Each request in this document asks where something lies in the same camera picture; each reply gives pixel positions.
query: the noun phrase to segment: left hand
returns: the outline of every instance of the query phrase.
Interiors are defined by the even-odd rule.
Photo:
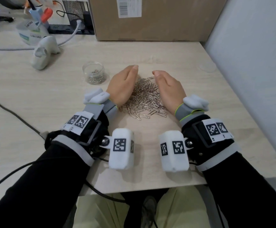
[[[132,95],[138,75],[138,65],[126,67],[111,79],[106,92],[110,94],[110,100],[121,107]]]

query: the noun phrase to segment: right hand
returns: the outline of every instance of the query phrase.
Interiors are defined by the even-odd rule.
[[[183,98],[186,97],[180,81],[162,70],[155,70],[152,73],[155,76],[163,105],[174,115],[177,108],[183,103]]]

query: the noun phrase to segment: pile of paper clips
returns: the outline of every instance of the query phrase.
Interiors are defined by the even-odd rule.
[[[139,121],[141,118],[149,119],[153,114],[166,118],[167,113],[161,102],[158,86],[151,82],[153,78],[139,78],[131,98],[119,110]]]

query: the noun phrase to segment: wooden desk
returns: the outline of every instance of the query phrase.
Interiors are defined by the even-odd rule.
[[[0,34],[4,43],[7,35]],[[18,37],[8,33],[9,40]],[[139,65],[142,77],[152,70],[165,70],[180,80],[187,95],[197,94],[210,102],[209,115],[224,120],[242,147],[245,158],[265,177],[276,177],[276,152],[248,114],[242,103],[216,70],[206,73],[199,68],[210,60],[198,42],[97,42],[94,36],[76,36],[62,47],[62,53],[44,71],[30,64],[32,51],[0,52],[0,103],[17,112],[38,130],[57,130],[75,112],[84,108],[86,89],[95,88],[83,80],[82,66],[90,60],[101,62],[107,74],[130,64]],[[106,90],[108,81],[101,87]],[[128,128],[135,134],[135,166],[126,171],[108,168],[96,161],[87,179],[103,193],[204,184],[194,166],[188,172],[163,172],[158,135],[180,130],[172,115],[151,119],[118,114],[110,130]],[[35,160],[44,152],[44,141],[0,108],[0,179],[17,167]],[[23,173],[15,174],[0,185],[0,198]]]

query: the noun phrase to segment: velcro strap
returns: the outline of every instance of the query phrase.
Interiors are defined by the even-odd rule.
[[[226,149],[216,154],[214,157],[210,158],[209,160],[205,161],[203,164],[196,167],[200,172],[206,171],[216,166],[226,158],[230,157],[232,154],[234,154],[237,151],[240,152],[241,148],[236,142],[234,142],[231,145],[229,145]]]
[[[65,136],[65,135],[58,135],[54,140],[52,140],[51,142],[52,144],[63,144],[65,146],[67,146],[68,148],[72,149],[73,151],[75,151],[79,157],[88,165],[88,166],[92,166],[94,163],[94,159],[89,155],[89,153],[87,153],[87,151],[80,146],[77,142],[75,142],[74,140],[70,139],[69,137]]]

